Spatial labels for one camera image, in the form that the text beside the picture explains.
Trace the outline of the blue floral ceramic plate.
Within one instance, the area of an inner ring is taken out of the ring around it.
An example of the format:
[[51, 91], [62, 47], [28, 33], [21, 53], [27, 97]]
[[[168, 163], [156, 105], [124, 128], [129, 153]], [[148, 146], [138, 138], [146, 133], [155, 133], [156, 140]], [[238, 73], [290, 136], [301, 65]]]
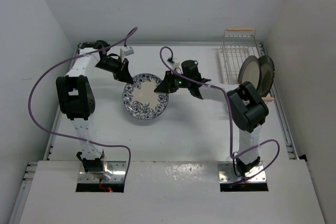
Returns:
[[162, 80], [151, 73], [133, 76], [133, 83], [127, 83], [122, 92], [122, 101], [127, 113], [140, 124], [155, 123], [169, 103], [169, 95], [154, 90]]

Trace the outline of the brown rim cream plate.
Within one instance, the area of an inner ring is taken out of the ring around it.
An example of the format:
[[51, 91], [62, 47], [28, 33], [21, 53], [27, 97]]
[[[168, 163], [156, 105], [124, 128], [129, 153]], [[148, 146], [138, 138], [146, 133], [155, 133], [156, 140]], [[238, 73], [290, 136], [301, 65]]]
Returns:
[[238, 83], [250, 82], [257, 89], [261, 81], [261, 69], [258, 58], [256, 56], [249, 56], [243, 62], [239, 75]]

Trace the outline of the black patterned rim plate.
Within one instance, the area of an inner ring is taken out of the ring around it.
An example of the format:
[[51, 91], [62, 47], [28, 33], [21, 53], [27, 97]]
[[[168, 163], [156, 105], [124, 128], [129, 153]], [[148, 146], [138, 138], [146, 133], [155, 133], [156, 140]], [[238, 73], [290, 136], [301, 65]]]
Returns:
[[257, 89], [261, 97], [266, 97], [272, 87], [275, 77], [275, 65], [273, 60], [267, 56], [261, 56], [259, 59], [261, 81]]

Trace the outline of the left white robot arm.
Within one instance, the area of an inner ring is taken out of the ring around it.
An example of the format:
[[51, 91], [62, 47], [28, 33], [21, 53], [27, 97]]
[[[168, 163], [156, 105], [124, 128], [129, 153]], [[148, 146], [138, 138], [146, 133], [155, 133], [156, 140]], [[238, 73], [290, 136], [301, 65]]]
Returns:
[[112, 73], [117, 81], [133, 83], [128, 70], [129, 61], [123, 53], [108, 54], [108, 50], [103, 50], [89, 54], [108, 46], [103, 40], [82, 44], [79, 53], [84, 56], [75, 61], [65, 76], [56, 79], [60, 110], [71, 121], [80, 138], [81, 150], [76, 154], [77, 159], [82, 162], [87, 174], [102, 181], [108, 181], [113, 172], [112, 165], [106, 161], [103, 147], [92, 143], [96, 136], [92, 117], [96, 102], [89, 77], [97, 67]]

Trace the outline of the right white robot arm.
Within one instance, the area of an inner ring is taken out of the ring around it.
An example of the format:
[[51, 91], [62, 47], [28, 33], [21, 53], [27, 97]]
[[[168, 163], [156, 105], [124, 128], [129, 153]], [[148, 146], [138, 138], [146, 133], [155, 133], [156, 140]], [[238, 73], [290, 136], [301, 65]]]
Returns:
[[163, 81], [155, 88], [156, 93], [174, 93], [186, 88], [193, 97], [224, 103], [229, 118], [239, 128], [237, 155], [230, 151], [240, 176], [245, 176], [260, 161], [258, 146], [261, 125], [269, 110], [251, 82], [240, 85], [214, 83], [201, 76], [196, 61], [181, 64], [182, 72], [167, 71]]

